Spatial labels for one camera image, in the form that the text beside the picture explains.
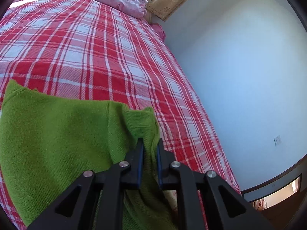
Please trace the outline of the white wall socket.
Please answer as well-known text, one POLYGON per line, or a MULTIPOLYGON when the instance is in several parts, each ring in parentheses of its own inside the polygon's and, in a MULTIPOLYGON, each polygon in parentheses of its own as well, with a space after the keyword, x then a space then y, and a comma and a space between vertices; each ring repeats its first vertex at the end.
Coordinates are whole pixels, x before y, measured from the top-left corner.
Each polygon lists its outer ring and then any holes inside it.
POLYGON ((281 144, 281 136, 278 135, 277 137, 274 138, 274 144, 275 146, 278 146, 281 144))

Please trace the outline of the pink cloth at bedside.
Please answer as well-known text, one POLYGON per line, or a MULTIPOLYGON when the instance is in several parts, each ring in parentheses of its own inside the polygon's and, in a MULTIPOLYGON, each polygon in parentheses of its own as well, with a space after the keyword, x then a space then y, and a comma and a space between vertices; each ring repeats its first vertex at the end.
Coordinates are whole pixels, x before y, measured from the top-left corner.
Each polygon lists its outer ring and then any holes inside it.
POLYGON ((151 27, 159 35, 159 37, 162 39, 162 41, 165 41, 166 33, 163 30, 163 27, 158 23, 152 23, 151 27))

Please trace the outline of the dark wooden door frame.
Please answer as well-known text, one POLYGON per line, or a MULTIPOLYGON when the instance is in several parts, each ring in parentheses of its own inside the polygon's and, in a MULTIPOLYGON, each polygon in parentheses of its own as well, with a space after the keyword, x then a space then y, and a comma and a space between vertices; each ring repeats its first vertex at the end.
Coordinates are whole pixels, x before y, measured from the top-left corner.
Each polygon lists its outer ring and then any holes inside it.
POLYGON ((289 229, 306 201, 306 156, 278 176, 242 190, 241 194, 274 229, 289 229))

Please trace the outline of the red white plaid bed sheet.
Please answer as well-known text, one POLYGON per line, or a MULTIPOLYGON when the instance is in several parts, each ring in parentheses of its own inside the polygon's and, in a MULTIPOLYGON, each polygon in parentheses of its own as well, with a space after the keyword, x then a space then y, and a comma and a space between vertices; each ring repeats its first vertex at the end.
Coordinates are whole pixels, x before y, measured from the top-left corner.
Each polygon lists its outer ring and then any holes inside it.
MULTIPOLYGON (((15 0, 1 19, 1 108, 10 80, 54 97, 150 107, 167 151, 239 191, 202 103, 144 19, 94 0, 15 0)), ((2 171, 1 206, 17 229, 28 227, 2 171)))

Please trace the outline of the green orange striped knit sweater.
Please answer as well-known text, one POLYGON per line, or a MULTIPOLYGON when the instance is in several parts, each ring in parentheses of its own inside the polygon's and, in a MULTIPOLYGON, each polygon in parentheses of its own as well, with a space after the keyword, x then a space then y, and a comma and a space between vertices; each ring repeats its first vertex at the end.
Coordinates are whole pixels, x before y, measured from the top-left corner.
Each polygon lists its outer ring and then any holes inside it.
POLYGON ((144 141, 142 184, 124 196, 124 229, 176 229, 157 183, 160 129, 152 108, 49 96, 10 80, 1 108, 1 171, 30 225, 82 172, 101 172, 144 141))

